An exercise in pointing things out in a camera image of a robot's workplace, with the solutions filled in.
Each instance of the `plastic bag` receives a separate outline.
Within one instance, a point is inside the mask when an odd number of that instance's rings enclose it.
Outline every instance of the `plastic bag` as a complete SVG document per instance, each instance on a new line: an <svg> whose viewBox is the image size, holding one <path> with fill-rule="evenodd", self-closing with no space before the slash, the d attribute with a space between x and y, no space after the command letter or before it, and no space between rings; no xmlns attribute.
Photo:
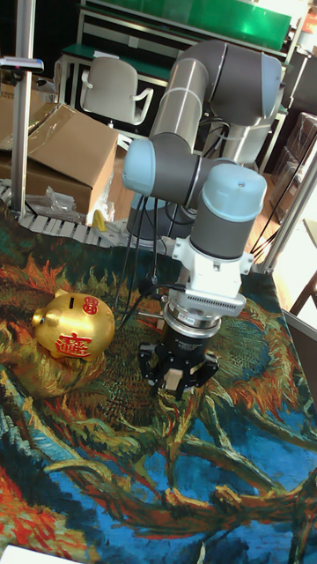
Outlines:
<svg viewBox="0 0 317 564"><path fill-rule="evenodd" d="M45 196L26 195L26 201L38 215L74 223L85 222L85 216L76 211L74 198L54 192L50 186Z"/></svg>

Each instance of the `light blue joint cap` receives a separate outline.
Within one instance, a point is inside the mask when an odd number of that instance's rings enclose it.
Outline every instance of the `light blue joint cap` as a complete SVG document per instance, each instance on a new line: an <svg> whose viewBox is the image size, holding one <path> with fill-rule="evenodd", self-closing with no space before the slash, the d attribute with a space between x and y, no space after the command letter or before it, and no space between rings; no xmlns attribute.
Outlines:
<svg viewBox="0 0 317 564"><path fill-rule="evenodd" d="M224 163L210 170L202 198L219 218L242 223L260 213L266 187L263 176L254 170Z"/></svg>
<svg viewBox="0 0 317 564"><path fill-rule="evenodd" d="M262 116L271 116L281 84L282 64L273 56L261 56L262 72Z"/></svg>
<svg viewBox="0 0 317 564"><path fill-rule="evenodd" d="M155 181L155 152L149 139L136 139L129 146L123 165L126 188L150 196Z"/></svg>

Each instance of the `white pole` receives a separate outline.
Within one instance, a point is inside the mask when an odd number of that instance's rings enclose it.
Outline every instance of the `white pole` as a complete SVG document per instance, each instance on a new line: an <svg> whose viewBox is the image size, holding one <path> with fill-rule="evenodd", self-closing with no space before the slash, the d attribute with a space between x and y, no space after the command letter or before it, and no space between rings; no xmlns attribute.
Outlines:
<svg viewBox="0 0 317 564"><path fill-rule="evenodd" d="M33 58L36 0L18 0L16 56ZM14 91L11 208L25 214L27 133L30 115L32 72L26 72Z"/></svg>

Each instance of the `piggy bank ear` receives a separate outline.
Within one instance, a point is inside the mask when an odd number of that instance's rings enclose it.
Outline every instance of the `piggy bank ear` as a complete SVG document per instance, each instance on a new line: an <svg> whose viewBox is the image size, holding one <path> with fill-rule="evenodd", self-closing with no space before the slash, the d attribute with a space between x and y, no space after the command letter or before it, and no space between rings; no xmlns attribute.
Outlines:
<svg viewBox="0 0 317 564"><path fill-rule="evenodd" d="M59 290L56 290L54 296L56 298L59 298L60 296L64 296L66 293L68 293L68 292L65 292L65 290L62 290L62 288L60 288Z"/></svg>
<svg viewBox="0 0 317 564"><path fill-rule="evenodd" d="M55 327L56 325L58 325L61 315L61 309L50 309L45 315L45 323L47 323L49 327Z"/></svg>

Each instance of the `table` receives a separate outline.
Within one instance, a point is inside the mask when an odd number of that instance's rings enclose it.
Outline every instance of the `table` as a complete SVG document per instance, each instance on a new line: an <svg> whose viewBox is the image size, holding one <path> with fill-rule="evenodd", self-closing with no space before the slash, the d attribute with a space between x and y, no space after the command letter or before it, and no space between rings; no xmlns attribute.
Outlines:
<svg viewBox="0 0 317 564"><path fill-rule="evenodd" d="M312 562L317 417L271 277L243 277L247 306L210 345L221 368L176 403L138 370L138 344L159 336L150 318L90 364L34 340L33 312L57 287L111 304L124 249L34 234L1 202L0 233L1 548L87 564ZM140 251L138 277L149 261ZM158 279L178 268L160 257Z"/></svg>

